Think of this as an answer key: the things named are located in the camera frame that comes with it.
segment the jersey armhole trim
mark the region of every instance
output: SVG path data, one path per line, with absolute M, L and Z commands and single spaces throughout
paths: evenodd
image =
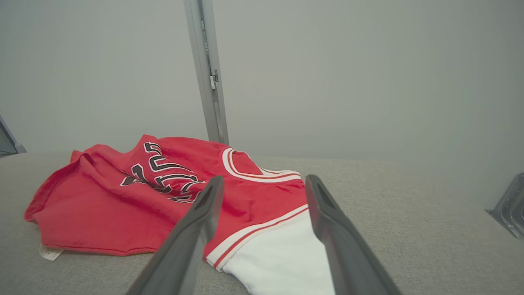
M 260 168 L 262 175 L 242 173 L 238 171 L 233 163 L 233 152 L 236 150 L 228 148 L 222 152 L 222 162 L 228 173 L 234 177 L 242 178 L 244 180 L 254 181 L 254 182 L 264 182 L 264 183 L 279 183 L 290 180 L 301 180 L 300 173 L 291 170 L 282 170 L 282 171 L 272 171 Z
M 223 240 L 206 256 L 205 260 L 221 272 L 226 262 L 249 240 L 266 230 L 286 224 L 307 211 L 308 205 L 305 204 L 268 222 L 245 227 Z

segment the metal frame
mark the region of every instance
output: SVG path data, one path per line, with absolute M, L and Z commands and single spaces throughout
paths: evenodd
M 184 6 L 209 140 L 229 145 L 213 4 L 184 0 Z
M 17 153 L 26 153 L 26 149 L 23 145 L 21 145 L 19 142 L 16 141 L 15 136 L 11 133 L 11 130 L 7 127 L 4 119 L 2 119 L 2 116 L 0 115 L 0 130 L 5 134 L 9 142 L 13 145 L 15 148 L 15 151 Z
M 524 173 L 520 173 L 511 182 L 493 210 L 486 210 L 500 225 L 514 237 L 524 236 Z

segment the red fabric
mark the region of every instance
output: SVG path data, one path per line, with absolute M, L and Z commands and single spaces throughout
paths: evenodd
M 42 244 L 49 247 L 111 255 L 153 252 L 198 192 L 221 175 L 224 200 L 217 232 L 204 250 L 207 256 L 232 233 L 306 204 L 302 180 L 261 183 L 227 172 L 222 154 L 228 148 L 217 142 L 144 135 L 128 153 L 106 145 L 74 151 L 71 163 L 37 190 L 24 218 L 38 223 Z M 262 175 L 245 153 L 234 152 L 233 162 L 240 173 Z M 150 184 L 136 182 L 137 167 Z M 166 176 L 160 184 L 155 180 Z

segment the white stripe trim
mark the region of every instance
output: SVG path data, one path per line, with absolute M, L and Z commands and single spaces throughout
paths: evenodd
M 278 173 L 278 174 L 266 173 L 269 175 L 265 175 L 265 173 L 263 172 L 262 172 L 263 175 L 241 173 L 236 169 L 235 164 L 233 163 L 233 152 L 235 151 L 236 150 L 233 150 L 232 148 L 228 148 L 224 150 L 224 152 L 222 153 L 222 162 L 224 164 L 224 167 L 226 168 L 226 171 L 228 171 L 232 176 L 242 178 L 244 180 L 250 180 L 250 181 L 255 181 L 255 182 L 266 182 L 266 183 L 278 183 L 278 182 L 284 182 L 284 181 L 289 181 L 289 180 L 302 179 L 298 172 L 291 171 L 291 170 L 284 170 L 285 172 Z
M 267 227 L 267 228 L 264 228 L 264 229 L 261 229 L 259 231 L 256 231 L 254 233 L 252 233 L 251 235 L 247 236 L 244 240 L 242 240 L 240 243 L 238 243 L 238 245 L 235 246 L 234 249 L 232 249 L 225 257 L 224 259 L 222 259 L 222 261 L 219 263 L 219 265 L 217 265 L 217 270 L 218 271 L 222 271 L 222 267 L 224 266 L 224 264 L 227 262 L 228 259 L 230 259 L 238 249 L 240 249 L 240 247 L 244 244 L 246 244 L 249 240 L 251 240 L 253 237 L 269 230 L 269 229 L 273 229 L 273 228 L 276 228 L 280 225 L 283 225 L 283 224 L 286 224 L 288 222 L 290 222 L 291 220 L 293 220 L 295 217 L 297 216 L 301 216 L 302 214 L 304 213 L 307 213 L 308 210 L 305 210 L 304 212 L 300 213 L 300 214 L 297 214 L 298 212 L 304 210 L 308 208 L 308 205 L 305 204 L 305 205 L 302 205 L 290 212 L 287 212 L 286 214 L 280 216 L 280 217 L 277 217 L 275 219 L 272 219 L 268 222 L 265 222 L 265 223 L 261 223 L 261 224 L 255 224 L 255 225 L 251 225 L 251 226 L 248 226 L 248 227 L 245 227 L 235 233 L 233 233 L 232 235 L 230 235 L 229 237 L 227 237 L 225 240 L 223 240 L 218 246 L 216 246 L 213 251 L 211 251 L 209 253 L 209 255 L 206 257 L 206 261 L 211 265 L 211 266 L 214 266 L 215 263 L 217 262 L 217 260 L 220 258 L 220 256 L 222 256 L 222 254 L 224 254 L 225 252 L 227 252 L 229 250 L 229 248 L 231 248 L 231 246 L 237 242 L 238 240 L 242 239 L 244 236 L 246 236 L 247 234 L 251 233 L 253 230 L 257 230 L 259 228 L 263 228 L 263 227 L 267 227 L 267 226 L 270 226 L 270 227 Z M 286 221 L 283 221 L 277 225 L 275 225 L 276 223 L 278 223 L 279 221 L 281 220 L 284 220 L 286 218 L 289 218 L 288 220 Z
M 294 173 L 294 171 L 292 171 L 292 170 L 273 171 L 273 170 L 262 168 L 260 166 L 257 166 L 257 167 L 260 169 L 260 172 L 262 172 L 262 174 L 267 175 L 267 176 L 275 176 L 276 174 L 289 173 L 289 172 L 293 172 Z

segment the red stripe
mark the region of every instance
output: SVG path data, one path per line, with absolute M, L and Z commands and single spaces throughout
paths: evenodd
M 231 169 L 233 170 L 233 172 L 235 172 L 235 173 L 237 173 L 239 175 L 247 176 L 247 177 L 251 177 L 251 178 L 259 178 L 259 179 L 276 179 L 276 178 L 283 178 L 283 177 L 292 176 L 292 175 L 300 176 L 300 174 L 298 174 L 298 173 L 289 173 L 289 174 L 280 175 L 280 176 L 273 176 L 273 177 L 260 177 L 260 176 L 253 176 L 253 175 L 240 173 L 238 170 L 236 170 L 236 168 L 233 168 L 233 164 L 231 163 L 230 155 L 231 155 L 232 152 L 233 152 L 233 150 L 230 150 L 227 153 L 227 162 L 228 162 L 229 166 L 231 167 Z
M 304 208 L 302 211 L 300 211 L 300 212 L 298 212 L 298 213 L 295 213 L 295 214 L 289 216 L 289 217 L 286 218 L 286 219 L 282 219 L 282 220 L 280 220 L 279 222 L 277 222 L 277 223 L 275 223 L 275 224 L 268 225 L 268 226 L 261 227 L 261 228 L 257 228 L 257 229 L 254 229 L 254 230 L 250 231 L 249 233 L 247 233 L 246 235 L 244 235 L 242 238 L 240 238 L 240 239 L 238 239 L 236 242 L 234 242 L 234 243 L 229 247 L 229 249 L 226 250 L 226 252 L 224 252 L 224 253 L 220 256 L 219 259 L 217 259 L 217 261 L 215 262 L 215 264 L 213 265 L 213 267 L 214 267 L 214 268 L 217 268 L 217 266 L 220 264 L 220 262 L 222 262 L 222 260 L 224 260 L 224 257 L 226 257 L 226 255 L 227 255 L 229 252 L 231 252 L 231 251 L 232 251 L 232 250 L 233 250 L 233 249 L 234 249 L 238 244 L 240 244 L 240 242 L 242 242 L 243 240 L 245 240 L 245 239 L 246 239 L 247 237 L 249 237 L 251 234 L 256 233 L 256 232 L 259 231 L 259 230 L 262 230 L 262 229 L 265 229 L 265 228 L 268 228 L 268 227 L 271 227 L 271 226 L 275 226 L 275 225 L 277 225 L 277 224 L 279 224 L 279 223 L 281 223 L 281 222 L 284 222 L 284 221 L 286 221 L 286 220 L 289 220 L 290 218 L 293 218 L 293 217 L 299 215 L 300 213 L 302 213 L 302 212 L 304 212 L 304 211 L 306 211 L 306 210 L 307 210 L 307 208 Z

